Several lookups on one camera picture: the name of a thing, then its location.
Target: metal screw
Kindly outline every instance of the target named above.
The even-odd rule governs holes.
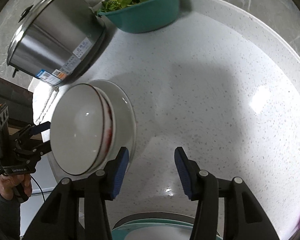
[[[238,183],[238,184],[241,184],[243,182],[243,180],[240,177],[235,177],[234,182]]]
[[[106,174],[104,170],[97,170],[96,171],[97,176],[103,176],[104,174]]]
[[[61,180],[61,184],[63,184],[63,185],[67,185],[69,182],[70,182],[69,178],[64,178]]]
[[[202,177],[205,177],[205,176],[209,175],[209,172],[207,172],[206,170],[200,170],[199,175],[202,176]]]

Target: barcode sticker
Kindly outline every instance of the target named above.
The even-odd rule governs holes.
[[[77,56],[71,55],[71,57],[67,60],[67,62],[60,68],[60,71],[63,73],[70,75],[74,69],[79,65],[81,62]]]
[[[51,85],[56,85],[61,81],[61,79],[59,79],[56,76],[44,71],[43,69],[36,75],[36,77],[44,80],[45,82],[47,82]]]
[[[76,47],[73,51],[73,54],[75,54],[78,58],[81,58],[83,54],[86,53],[88,49],[92,46],[92,43],[89,41],[87,37],[84,38],[84,40]]]
[[[56,77],[60,78],[60,79],[65,79],[66,78],[66,74],[64,74],[63,72],[59,71],[59,70],[55,70],[52,72],[53,75],[55,75]]]

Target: white bowl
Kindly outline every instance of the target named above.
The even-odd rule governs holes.
[[[111,151],[114,144],[116,127],[113,107],[108,96],[101,89],[96,87],[93,88],[96,90],[96,93],[100,95],[101,103],[103,106],[104,130],[99,154],[89,171],[98,168],[99,165],[105,160],[108,152]]]
[[[113,133],[113,146],[100,168],[103,168],[107,161],[115,159],[123,146],[129,150],[128,170],[136,150],[137,139],[137,125],[132,104],[125,92],[118,85],[108,80],[93,80],[89,83],[100,89],[109,98],[113,106],[116,122],[116,130]]]
[[[79,84],[62,96],[52,116],[50,143],[65,172],[80,175],[96,165],[104,121],[102,98],[92,86]]]

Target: pot handle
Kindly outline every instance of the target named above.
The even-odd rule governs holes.
[[[27,7],[23,13],[20,15],[19,21],[20,22],[24,17],[26,17],[26,15],[30,12],[31,8],[33,7],[33,5],[30,5],[29,7]]]
[[[14,78],[16,73],[18,72],[19,70],[17,68],[14,68],[14,71],[13,71],[13,74],[12,74],[12,77]]]

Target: sleeve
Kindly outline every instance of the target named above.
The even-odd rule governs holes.
[[[20,203],[15,198],[0,195],[0,229],[8,238],[20,239]]]

